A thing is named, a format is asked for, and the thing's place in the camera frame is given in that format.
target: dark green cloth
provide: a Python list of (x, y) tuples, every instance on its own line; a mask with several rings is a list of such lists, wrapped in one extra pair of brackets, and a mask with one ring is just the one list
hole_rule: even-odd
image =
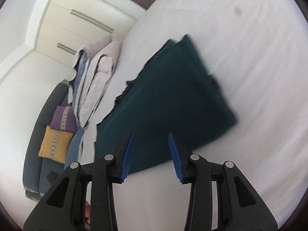
[(121, 144), (127, 131), (135, 134), (130, 173), (171, 159), (168, 134), (176, 131), (192, 149), (224, 134), (235, 123), (220, 88), (208, 75), (189, 37), (169, 40), (127, 82), (115, 107), (97, 125), (95, 159)]

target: drawer handle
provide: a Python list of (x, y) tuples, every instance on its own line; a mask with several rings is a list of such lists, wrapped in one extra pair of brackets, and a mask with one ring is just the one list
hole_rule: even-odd
[(60, 48), (60, 49), (66, 51), (66, 52), (68, 52), (68, 53), (70, 53), (72, 55), (75, 55), (77, 53), (75, 50), (73, 50), (73, 49), (71, 49), (71, 48), (69, 48), (69, 47), (67, 47), (67, 46), (65, 46), (65, 45), (63, 45), (61, 43), (57, 44), (57, 48)]
[(85, 14), (83, 14), (83, 13), (77, 11), (77, 10), (72, 9), (72, 10), (70, 11), (70, 13), (71, 13), (72, 15), (76, 16), (76, 17), (79, 17), (79, 18), (81, 18), (81, 19), (84, 19), (85, 21), (88, 21), (88, 22), (94, 24), (94, 25), (97, 26), (97, 27), (102, 28), (103, 30), (105, 30), (105, 31), (107, 31), (107, 32), (109, 32), (109, 33), (111, 33), (111, 34), (114, 32), (114, 29), (113, 29), (113, 28), (111, 28), (111, 27), (107, 26), (106, 24), (103, 24), (102, 22), (97, 21), (97, 20), (95, 20), (94, 18), (89, 17), (89, 16), (87, 16), (87, 15), (85, 15)]

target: yellow pillow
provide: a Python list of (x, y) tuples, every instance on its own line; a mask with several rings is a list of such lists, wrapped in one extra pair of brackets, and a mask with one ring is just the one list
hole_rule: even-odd
[(72, 140), (74, 133), (60, 131), (47, 126), (44, 140), (39, 151), (39, 156), (48, 158), (60, 163), (64, 163), (68, 145)]

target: dark spot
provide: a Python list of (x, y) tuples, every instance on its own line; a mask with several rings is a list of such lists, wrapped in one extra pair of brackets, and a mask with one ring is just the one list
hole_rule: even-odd
[(234, 7), (234, 14), (235, 14), (236, 16), (238, 16), (238, 17), (241, 17), (242, 14), (243, 14), (243, 11), (242, 11), (242, 9), (241, 9), (240, 7), (235, 6), (235, 7)]

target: white bed sheet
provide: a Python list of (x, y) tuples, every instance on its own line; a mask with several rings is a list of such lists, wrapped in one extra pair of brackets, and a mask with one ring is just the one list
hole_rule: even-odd
[[(81, 162), (93, 161), (95, 126), (125, 82), (169, 38), (187, 33), (239, 120), (195, 152), (211, 162), (233, 161), (281, 226), (308, 187), (308, 25), (294, 0), (157, 0), (123, 43)], [(189, 191), (172, 162), (129, 176), (114, 185), (119, 230), (182, 230)]]

